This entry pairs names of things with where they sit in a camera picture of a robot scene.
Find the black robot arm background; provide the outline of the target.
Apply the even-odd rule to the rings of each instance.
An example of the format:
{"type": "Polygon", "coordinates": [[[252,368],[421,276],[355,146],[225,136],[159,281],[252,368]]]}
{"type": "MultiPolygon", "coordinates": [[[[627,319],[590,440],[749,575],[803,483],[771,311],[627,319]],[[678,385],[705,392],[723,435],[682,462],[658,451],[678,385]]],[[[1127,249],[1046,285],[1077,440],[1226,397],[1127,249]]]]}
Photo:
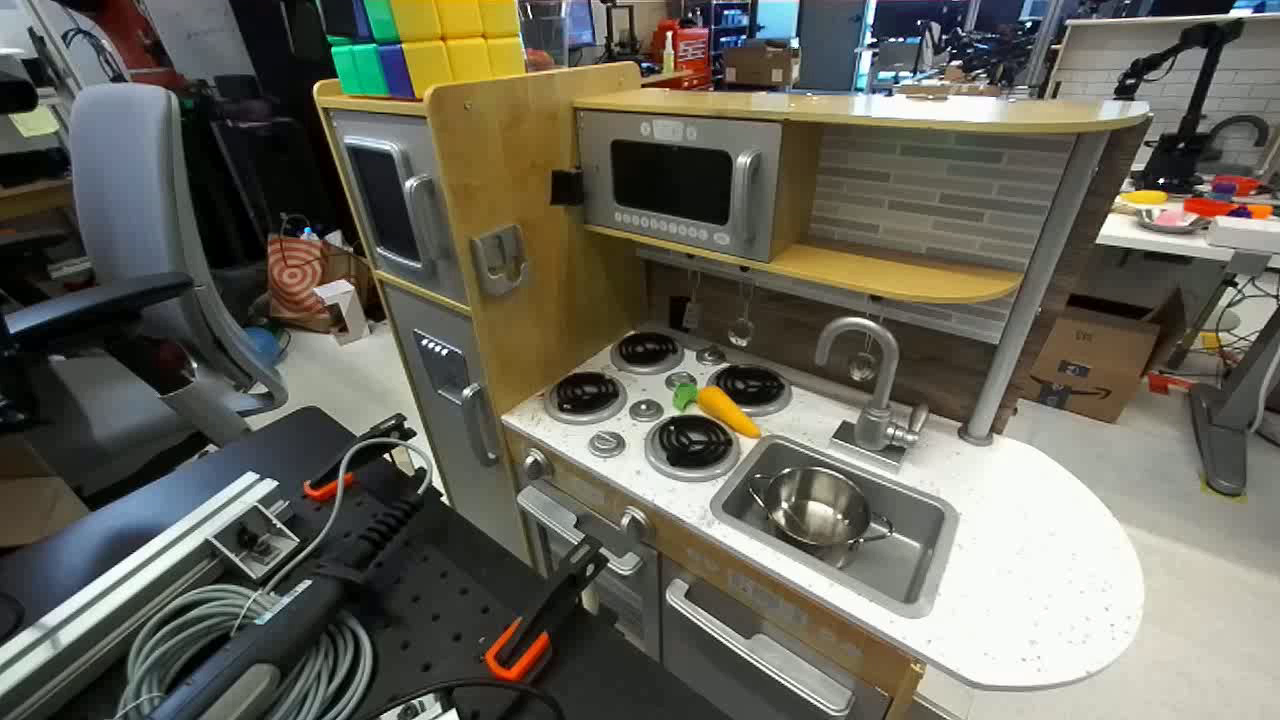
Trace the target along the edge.
{"type": "Polygon", "coordinates": [[[1202,101],[1207,101],[1207,89],[1217,79],[1217,69],[1220,69],[1220,57],[1230,40],[1243,35],[1243,25],[1241,19],[1217,19],[1217,25],[1193,25],[1178,31],[1176,42],[1161,49],[1161,51],[1149,51],[1141,61],[1132,61],[1110,95],[1115,101],[1132,101],[1141,91],[1141,82],[1172,64],[1178,51],[1188,49],[1201,49],[1202,61],[1201,61],[1201,74],[1193,82],[1193,95],[1183,102],[1183,116],[1172,132],[1162,132],[1149,155],[1149,165],[1132,175],[1137,189],[1161,189],[1161,190],[1193,190],[1195,189],[1195,165],[1207,146],[1207,132],[1201,128],[1202,120],[1202,101]]]}

